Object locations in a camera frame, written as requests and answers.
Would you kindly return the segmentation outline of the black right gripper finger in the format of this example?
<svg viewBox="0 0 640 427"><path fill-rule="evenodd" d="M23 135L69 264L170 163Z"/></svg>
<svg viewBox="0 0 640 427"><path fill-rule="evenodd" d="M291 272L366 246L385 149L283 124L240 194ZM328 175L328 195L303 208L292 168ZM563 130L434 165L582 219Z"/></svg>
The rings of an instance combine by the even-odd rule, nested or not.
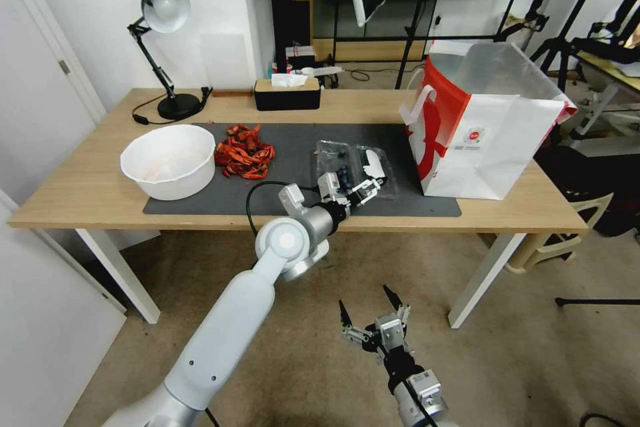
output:
<svg viewBox="0 0 640 427"><path fill-rule="evenodd" d="M411 313L411 306L409 304L404 303L399 297L399 295L396 292L394 292L387 284L383 284L383 290L385 292L385 295L387 296L387 299L389 300L393 309L395 310L398 318L401 321L403 332L406 333L408 328L408 323L409 323L409 316Z"/></svg>
<svg viewBox="0 0 640 427"><path fill-rule="evenodd" d="M345 304L342 300L338 302L342 335L350 342L356 342L360 345L373 345L376 335L375 325L369 324L364 328L354 326Z"/></svg>

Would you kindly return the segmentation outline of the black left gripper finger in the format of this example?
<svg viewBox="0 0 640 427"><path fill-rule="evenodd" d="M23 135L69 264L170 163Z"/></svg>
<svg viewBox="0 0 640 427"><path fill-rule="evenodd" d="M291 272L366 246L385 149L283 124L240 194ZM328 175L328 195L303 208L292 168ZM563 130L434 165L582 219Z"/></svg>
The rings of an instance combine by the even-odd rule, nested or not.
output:
<svg viewBox="0 0 640 427"><path fill-rule="evenodd" d="M361 187L351 192L351 209L357 209L365 205L378 195L381 188L378 186Z"/></svg>
<svg viewBox="0 0 640 427"><path fill-rule="evenodd" d="M368 177L353 188L353 193L378 193L384 188L388 177Z"/></svg>

